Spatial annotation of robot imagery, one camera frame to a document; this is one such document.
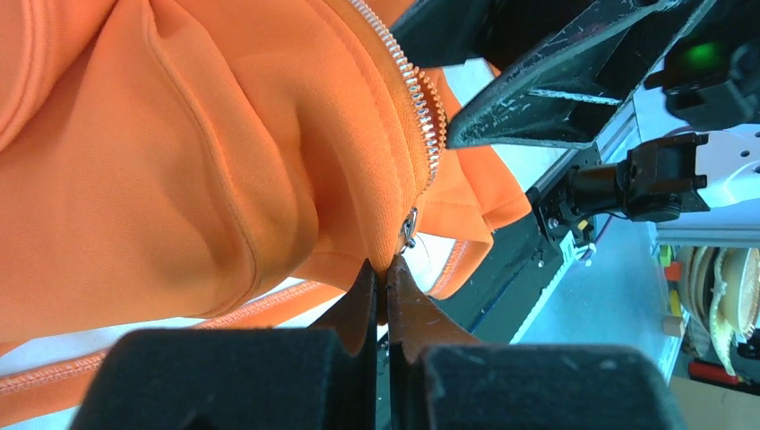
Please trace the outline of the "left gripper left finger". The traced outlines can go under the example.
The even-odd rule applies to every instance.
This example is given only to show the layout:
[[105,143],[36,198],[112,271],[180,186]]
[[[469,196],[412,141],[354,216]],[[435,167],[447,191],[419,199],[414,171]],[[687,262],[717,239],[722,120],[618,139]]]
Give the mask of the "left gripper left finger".
[[108,352],[75,429],[371,429],[378,277],[303,329],[133,331]]

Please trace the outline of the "orange zip jacket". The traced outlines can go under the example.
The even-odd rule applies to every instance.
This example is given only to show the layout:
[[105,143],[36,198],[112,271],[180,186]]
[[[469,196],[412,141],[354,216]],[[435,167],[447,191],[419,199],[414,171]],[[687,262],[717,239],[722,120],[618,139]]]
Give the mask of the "orange zip jacket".
[[530,209],[390,27],[408,1],[1,4],[1,425],[142,328],[306,322],[406,254],[452,296]]

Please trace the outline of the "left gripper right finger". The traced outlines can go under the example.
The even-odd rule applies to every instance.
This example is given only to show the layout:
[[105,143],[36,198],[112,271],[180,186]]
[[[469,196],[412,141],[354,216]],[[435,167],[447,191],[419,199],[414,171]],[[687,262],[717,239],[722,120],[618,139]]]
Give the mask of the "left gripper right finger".
[[610,345],[477,340],[417,286],[398,256],[387,272],[394,429],[683,429],[658,368]]

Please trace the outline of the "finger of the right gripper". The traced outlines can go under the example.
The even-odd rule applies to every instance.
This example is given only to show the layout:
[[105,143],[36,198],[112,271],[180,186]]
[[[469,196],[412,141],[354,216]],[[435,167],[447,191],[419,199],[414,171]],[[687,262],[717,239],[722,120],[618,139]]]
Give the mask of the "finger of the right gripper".
[[590,0],[415,1],[391,33],[420,68],[483,58],[503,71],[592,6]]
[[494,81],[452,118],[447,145],[590,147],[711,1],[494,1],[476,53]]

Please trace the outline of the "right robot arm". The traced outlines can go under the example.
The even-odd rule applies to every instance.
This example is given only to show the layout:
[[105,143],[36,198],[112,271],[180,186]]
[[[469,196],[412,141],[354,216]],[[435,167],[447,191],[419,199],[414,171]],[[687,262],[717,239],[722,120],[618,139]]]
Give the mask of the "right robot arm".
[[756,1],[417,1],[392,31],[420,67],[481,58],[497,69],[450,119],[450,150],[584,151],[638,89],[659,90],[688,124],[531,189],[548,240],[589,244],[585,221],[600,214],[666,222],[759,195],[759,153],[730,134],[759,120]]

